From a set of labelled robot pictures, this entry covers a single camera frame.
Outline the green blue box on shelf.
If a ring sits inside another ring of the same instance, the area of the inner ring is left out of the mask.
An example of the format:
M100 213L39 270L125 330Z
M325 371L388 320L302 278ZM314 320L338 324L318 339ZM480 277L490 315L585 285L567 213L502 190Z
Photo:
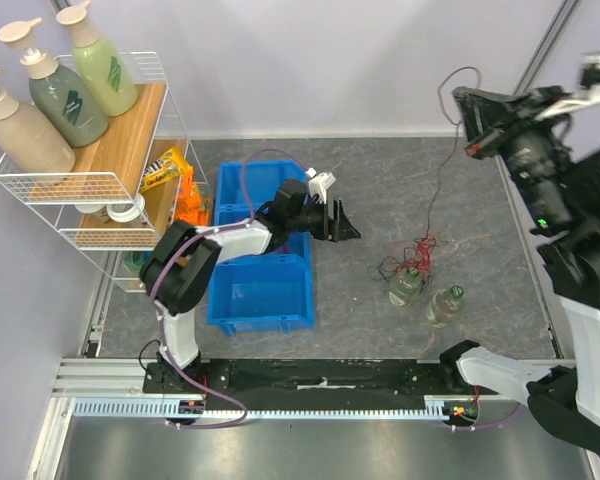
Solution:
M123 264L129 272L138 274L149 256L148 251L130 251L125 254Z

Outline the yellow candy bag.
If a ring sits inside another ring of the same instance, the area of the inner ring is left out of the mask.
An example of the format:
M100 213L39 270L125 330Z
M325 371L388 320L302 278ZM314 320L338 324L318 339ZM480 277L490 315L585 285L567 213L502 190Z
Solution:
M192 166L182 151L178 147L172 147L144 169L139 192L144 193L191 170Z

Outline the aluminium corner post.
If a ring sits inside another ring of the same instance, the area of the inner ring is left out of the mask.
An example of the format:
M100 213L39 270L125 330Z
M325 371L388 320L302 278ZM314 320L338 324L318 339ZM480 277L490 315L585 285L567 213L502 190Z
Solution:
M581 3L582 0L563 0L560 2L558 9L514 87L514 95L525 93L533 86Z

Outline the orange plastic object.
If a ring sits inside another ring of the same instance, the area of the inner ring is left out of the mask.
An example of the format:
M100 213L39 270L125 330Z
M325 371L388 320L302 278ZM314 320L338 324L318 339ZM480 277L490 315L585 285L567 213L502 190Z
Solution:
M174 210L174 219L191 225L208 226L211 218L210 197L205 196L194 180L194 169L183 173Z

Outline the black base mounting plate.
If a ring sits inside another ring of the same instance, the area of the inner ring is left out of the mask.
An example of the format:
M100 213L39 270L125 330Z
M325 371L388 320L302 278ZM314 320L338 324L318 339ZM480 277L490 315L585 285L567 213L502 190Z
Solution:
M439 363L407 359L207 359L185 373L250 411L420 409L427 395L474 396Z

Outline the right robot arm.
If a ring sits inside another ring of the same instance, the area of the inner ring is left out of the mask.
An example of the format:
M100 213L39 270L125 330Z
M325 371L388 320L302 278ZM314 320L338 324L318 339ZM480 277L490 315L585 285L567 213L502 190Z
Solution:
M600 455L600 148L574 160L554 133L579 96L559 86L511 96L458 87L454 101L474 159L499 157L515 184L573 339L571 367L538 367L466 340L442 353L438 381L483 387L527 407L549 434Z

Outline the glass bottle green cap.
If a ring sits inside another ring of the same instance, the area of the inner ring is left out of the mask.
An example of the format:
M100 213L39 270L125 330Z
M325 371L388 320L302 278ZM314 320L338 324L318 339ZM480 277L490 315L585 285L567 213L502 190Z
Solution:
M437 291L426 306L426 321L436 328L446 326L461 310L463 302L464 289L459 285Z
M388 299L397 307L409 306L420 294L423 278L413 266L400 271L390 282Z

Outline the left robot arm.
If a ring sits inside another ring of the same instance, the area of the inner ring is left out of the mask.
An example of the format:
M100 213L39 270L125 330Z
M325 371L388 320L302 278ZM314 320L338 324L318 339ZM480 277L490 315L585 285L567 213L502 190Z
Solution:
M284 181L259 208L248 203L248 217L238 222L197 227L178 220L154 247L141 267L140 280L159 322L158 363L176 392L191 392L199 382L195 309L218 264L269 254L293 233L307 232L330 242L361 237L345 215L342 200L329 198L330 183L323 177L309 183Z

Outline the white jar on shelf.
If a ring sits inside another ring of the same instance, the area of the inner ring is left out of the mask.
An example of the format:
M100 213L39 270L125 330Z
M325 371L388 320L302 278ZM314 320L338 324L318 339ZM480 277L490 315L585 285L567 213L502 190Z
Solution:
M132 203L108 204L106 209L109 218L114 222L126 224L132 228L144 228L148 225L146 201L140 193L136 195Z

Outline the blue three-compartment bin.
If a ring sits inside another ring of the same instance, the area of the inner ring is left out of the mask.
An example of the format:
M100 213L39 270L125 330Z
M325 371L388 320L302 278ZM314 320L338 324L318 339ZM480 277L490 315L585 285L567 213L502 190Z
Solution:
M241 189L241 162L218 169L214 224L235 223L249 216ZM292 160L250 163L246 188L257 210L273 200L285 180L306 183ZM206 323L225 335L242 332L314 329L316 325L311 236L294 233L273 253L240 257L216 266L208 288Z

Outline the left glass bottle green cap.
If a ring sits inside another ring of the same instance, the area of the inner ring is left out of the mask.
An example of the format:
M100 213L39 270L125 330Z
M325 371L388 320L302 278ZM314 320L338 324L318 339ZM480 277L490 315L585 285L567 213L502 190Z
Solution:
M388 299L397 307L409 306L420 294L423 278L413 266L400 271L390 282Z

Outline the beige pump bottle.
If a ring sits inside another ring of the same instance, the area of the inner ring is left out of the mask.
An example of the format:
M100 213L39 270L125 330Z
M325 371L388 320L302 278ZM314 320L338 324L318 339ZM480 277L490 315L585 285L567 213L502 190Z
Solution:
M0 87L0 147L24 172L66 174L75 153L47 117L34 105Z

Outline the light green pump bottle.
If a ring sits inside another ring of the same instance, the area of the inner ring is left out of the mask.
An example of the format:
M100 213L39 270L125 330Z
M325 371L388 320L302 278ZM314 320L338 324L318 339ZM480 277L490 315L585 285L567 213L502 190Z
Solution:
M101 110L117 117L130 110L138 97L136 85L114 44L89 17L90 1L66 7L56 14L72 46L78 74Z

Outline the dark green pump bottle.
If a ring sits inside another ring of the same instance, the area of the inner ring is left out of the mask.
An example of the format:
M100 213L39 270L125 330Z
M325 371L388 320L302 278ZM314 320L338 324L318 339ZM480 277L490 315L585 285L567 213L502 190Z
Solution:
M0 28L0 41L22 52L36 107L71 147L87 146L105 134L109 119L81 77L37 47L34 28L41 23L40 18L11 22Z

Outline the right glass bottle green cap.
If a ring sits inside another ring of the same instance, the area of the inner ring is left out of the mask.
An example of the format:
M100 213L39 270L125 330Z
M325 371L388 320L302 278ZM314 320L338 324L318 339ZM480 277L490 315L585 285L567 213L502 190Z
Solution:
M459 285L437 291L426 306L426 321L436 328L446 326L461 310L463 302L464 289Z

